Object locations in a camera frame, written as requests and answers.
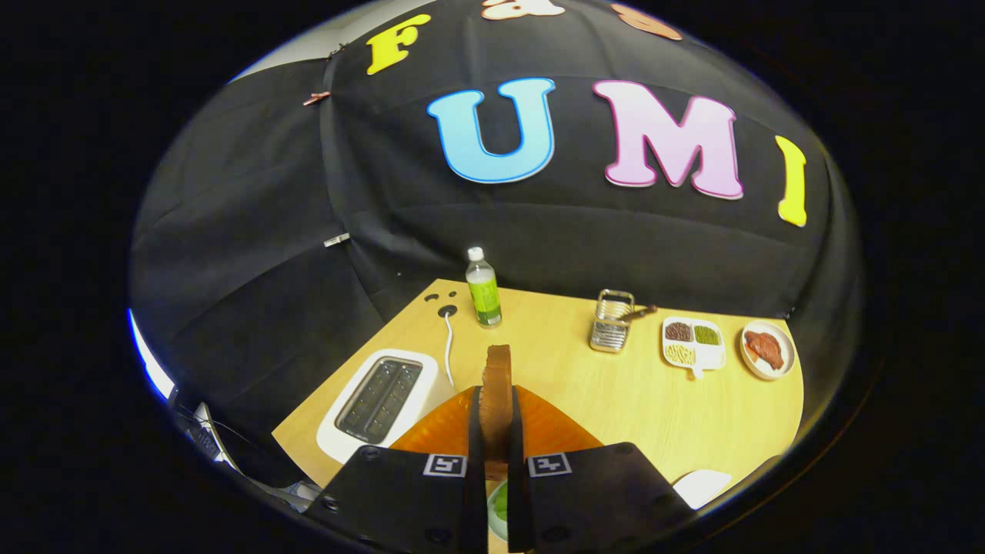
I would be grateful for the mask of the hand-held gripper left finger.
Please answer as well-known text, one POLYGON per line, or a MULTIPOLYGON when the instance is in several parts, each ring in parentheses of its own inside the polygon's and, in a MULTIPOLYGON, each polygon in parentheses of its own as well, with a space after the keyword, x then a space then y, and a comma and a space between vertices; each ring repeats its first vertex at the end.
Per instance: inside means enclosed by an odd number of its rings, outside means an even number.
POLYGON ((362 446, 306 510, 345 551, 486 553, 485 446, 472 390, 465 455, 362 446))

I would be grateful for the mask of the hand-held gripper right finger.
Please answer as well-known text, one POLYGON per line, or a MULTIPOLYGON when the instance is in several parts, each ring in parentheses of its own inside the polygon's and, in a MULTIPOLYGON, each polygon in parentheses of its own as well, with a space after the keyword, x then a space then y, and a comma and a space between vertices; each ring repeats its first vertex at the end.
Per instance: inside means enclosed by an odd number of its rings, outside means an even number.
POLYGON ((631 442, 533 456, 513 392, 508 551, 638 553, 669 548, 699 513, 631 442))

